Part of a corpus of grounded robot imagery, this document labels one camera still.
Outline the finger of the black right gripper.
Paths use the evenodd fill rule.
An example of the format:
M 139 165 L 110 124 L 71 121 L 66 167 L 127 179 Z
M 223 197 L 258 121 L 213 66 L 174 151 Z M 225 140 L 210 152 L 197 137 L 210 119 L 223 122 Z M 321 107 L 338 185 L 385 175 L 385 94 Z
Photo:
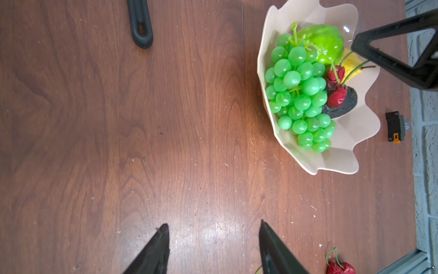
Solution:
M 412 66 L 371 46 L 372 41 L 427 29 L 433 29 L 434 36 Z M 351 50 L 384 68 L 411 87 L 425 91 L 436 91 L 438 89 L 438 10 L 434 9 L 359 33 L 352 42 Z

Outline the green bumpy fake fruit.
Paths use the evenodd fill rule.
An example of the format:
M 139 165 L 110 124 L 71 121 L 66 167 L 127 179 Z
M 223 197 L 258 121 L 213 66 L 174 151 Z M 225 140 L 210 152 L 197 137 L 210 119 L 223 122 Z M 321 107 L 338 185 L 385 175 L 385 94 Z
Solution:
M 343 57 L 344 40 L 336 26 L 308 26 L 299 30 L 297 36 L 304 42 L 305 47 L 317 50 L 317 62 L 337 65 Z

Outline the green fake grape bunch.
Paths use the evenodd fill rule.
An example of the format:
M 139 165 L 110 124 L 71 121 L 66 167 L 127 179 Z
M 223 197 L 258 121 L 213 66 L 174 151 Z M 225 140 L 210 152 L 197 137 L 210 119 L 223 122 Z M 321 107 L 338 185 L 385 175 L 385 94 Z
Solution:
M 316 49 L 298 39 L 297 24 L 281 34 L 271 51 L 265 72 L 265 95 L 280 129 L 290 131 L 303 150 L 322 153 L 330 149 L 335 130 L 332 118 L 322 113 L 327 102 L 326 80 L 335 64 L 317 62 Z

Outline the yellow fake lemon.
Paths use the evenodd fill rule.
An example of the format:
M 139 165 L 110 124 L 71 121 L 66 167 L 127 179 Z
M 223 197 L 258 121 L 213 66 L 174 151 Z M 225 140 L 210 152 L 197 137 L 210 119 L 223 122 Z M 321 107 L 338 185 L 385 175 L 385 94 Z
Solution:
M 346 84 L 363 71 L 362 67 L 365 64 L 364 61 L 359 59 L 356 53 L 350 49 L 345 49 L 339 65 L 345 69 L 343 83 Z

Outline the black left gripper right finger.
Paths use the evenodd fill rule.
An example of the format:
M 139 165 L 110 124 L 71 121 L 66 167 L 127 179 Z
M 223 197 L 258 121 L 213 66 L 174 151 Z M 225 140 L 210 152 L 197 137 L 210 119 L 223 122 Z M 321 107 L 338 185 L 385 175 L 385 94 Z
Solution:
M 264 274 L 308 274 L 308 271 L 264 220 L 261 220 L 258 238 Z

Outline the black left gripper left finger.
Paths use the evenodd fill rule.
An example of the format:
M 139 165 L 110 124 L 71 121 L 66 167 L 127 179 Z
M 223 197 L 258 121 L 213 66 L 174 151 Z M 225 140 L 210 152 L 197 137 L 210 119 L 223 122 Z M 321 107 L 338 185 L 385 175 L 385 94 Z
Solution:
M 166 274 L 170 255 L 169 226 L 162 224 L 123 274 Z

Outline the dark fake avocado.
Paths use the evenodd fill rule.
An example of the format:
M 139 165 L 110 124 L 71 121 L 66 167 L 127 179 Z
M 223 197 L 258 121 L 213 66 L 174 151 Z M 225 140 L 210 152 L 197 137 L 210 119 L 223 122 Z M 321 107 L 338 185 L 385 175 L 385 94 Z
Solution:
M 342 86 L 329 92 L 327 103 L 322 106 L 322 113 L 332 119 L 338 118 L 352 111 L 357 103 L 357 92 L 351 87 Z

